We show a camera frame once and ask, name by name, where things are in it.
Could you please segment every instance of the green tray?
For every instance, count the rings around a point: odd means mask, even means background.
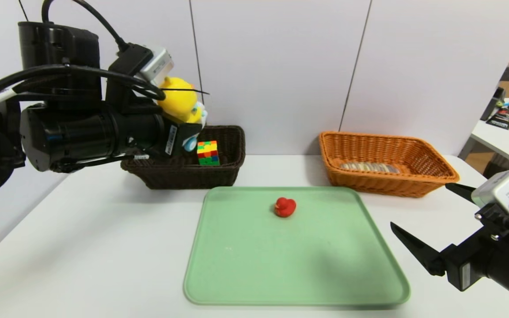
[[[274,215],[277,198],[297,202]],[[392,306],[410,286],[359,195],[218,187],[204,200],[184,293],[195,304]]]

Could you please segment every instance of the label sticker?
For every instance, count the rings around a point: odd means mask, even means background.
[[[168,135],[168,142],[166,143],[166,149],[164,150],[168,155],[172,155],[172,148],[174,147],[174,140],[176,139],[176,132],[178,127],[175,125],[170,126],[170,134]]]

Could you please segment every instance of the orange wicker basket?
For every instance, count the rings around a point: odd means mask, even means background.
[[[367,133],[322,132],[321,155],[329,182],[366,193],[423,197],[459,175],[422,139]],[[347,162],[387,163],[400,173],[342,169]]]

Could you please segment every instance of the white wall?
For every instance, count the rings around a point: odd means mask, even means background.
[[[369,0],[192,0],[211,124],[245,129],[247,153],[318,153],[338,130]]]
[[[198,65],[190,17],[190,4],[184,0],[91,0],[91,5],[109,21],[126,42],[161,45],[175,61],[172,75],[199,87]],[[41,21],[42,0],[23,0],[31,21]],[[117,47],[111,35],[81,6],[69,0],[57,0],[50,9],[56,24],[85,28],[99,35],[101,67],[115,60]],[[17,22],[24,21],[16,0],[0,1],[0,78],[22,70]],[[66,175],[40,173],[27,161],[0,189],[0,241]]]
[[[457,155],[508,62],[508,0],[373,0],[342,130]]]

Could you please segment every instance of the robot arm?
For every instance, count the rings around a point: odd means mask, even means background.
[[[173,66],[166,50],[125,43],[95,9],[75,0],[119,44],[117,60],[101,70],[97,35],[48,22],[51,2],[43,4],[44,22],[19,23],[24,70],[0,80],[0,186],[26,158],[38,171],[71,173],[122,159],[179,155],[202,123],[178,120],[155,101],[169,90],[158,87]],[[105,100],[101,77],[108,80]],[[42,102],[21,112],[20,101]]]
[[[446,187],[481,208],[475,214],[481,229],[441,252],[394,223],[392,232],[431,275],[447,273],[447,280],[461,292],[485,276],[509,290],[509,171],[494,175],[478,189]]]

